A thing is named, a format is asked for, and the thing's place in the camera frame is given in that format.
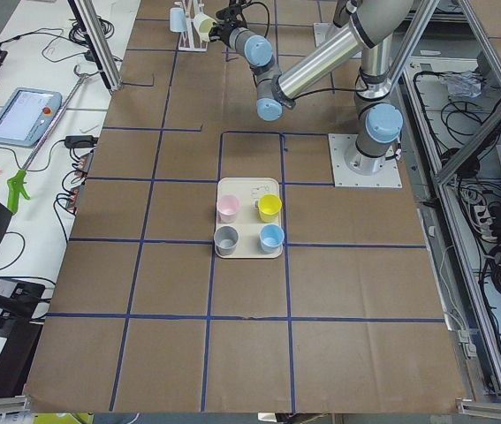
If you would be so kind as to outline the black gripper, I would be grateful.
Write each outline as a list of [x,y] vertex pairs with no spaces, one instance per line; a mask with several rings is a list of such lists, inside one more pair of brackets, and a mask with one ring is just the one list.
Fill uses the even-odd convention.
[[209,30],[209,41],[229,44],[231,33],[237,28],[246,27],[246,18],[243,14],[245,8],[245,4],[229,4],[217,11],[216,22]]

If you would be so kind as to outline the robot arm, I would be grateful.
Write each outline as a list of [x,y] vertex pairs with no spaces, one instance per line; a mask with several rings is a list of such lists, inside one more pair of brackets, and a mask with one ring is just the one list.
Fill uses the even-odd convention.
[[358,139],[346,151],[352,170],[377,173],[386,161],[389,146],[401,133],[401,118],[387,97],[394,85],[391,73],[399,61],[390,58],[391,41],[412,7],[410,1],[339,1],[323,43],[283,71],[265,34],[249,29],[244,11],[250,1],[231,1],[216,12],[211,41],[233,49],[249,65],[256,90],[256,114],[263,122],[279,120],[301,97],[314,93],[313,86],[354,55],[361,55],[357,80],[350,93],[357,108]]

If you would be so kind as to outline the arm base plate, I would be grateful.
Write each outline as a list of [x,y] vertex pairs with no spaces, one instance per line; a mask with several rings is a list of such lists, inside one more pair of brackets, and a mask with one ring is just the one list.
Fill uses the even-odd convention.
[[356,138],[356,134],[328,134],[334,186],[400,189],[402,182],[392,146],[384,156],[369,158],[357,149]]
[[328,38],[331,38],[338,31],[338,27],[332,22],[330,23],[314,23],[313,33],[315,38],[315,46],[318,48],[325,43]]

